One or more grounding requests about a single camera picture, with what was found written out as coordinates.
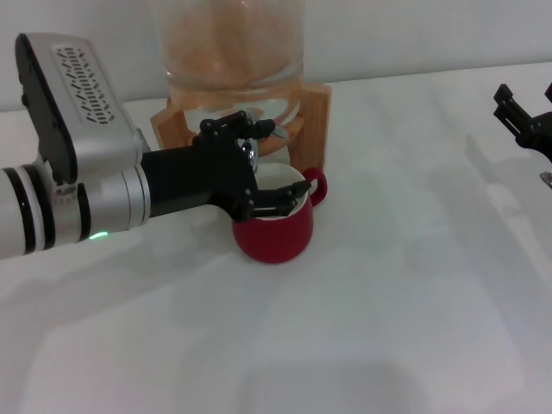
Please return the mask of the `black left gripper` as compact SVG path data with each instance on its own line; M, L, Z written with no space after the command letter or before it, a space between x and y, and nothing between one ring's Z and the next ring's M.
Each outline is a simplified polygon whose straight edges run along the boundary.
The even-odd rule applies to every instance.
M149 187L150 216L204 205L216 206L235 221L289 216L311 184L301 180L277 189L257 189L248 157L234 142L261 140L275 129L274 120L254 121L240 110L204 119L198 143L144 154L141 168Z

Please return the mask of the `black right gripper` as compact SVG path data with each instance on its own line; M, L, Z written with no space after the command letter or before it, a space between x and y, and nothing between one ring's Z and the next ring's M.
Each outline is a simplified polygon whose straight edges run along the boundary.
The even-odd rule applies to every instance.
M552 103L552 84L545 91L545 96ZM552 161L552 114L547 112L531 117L514 100L513 93L506 84L499 86L493 99L497 104L494 116L514 135L518 145L536 151Z

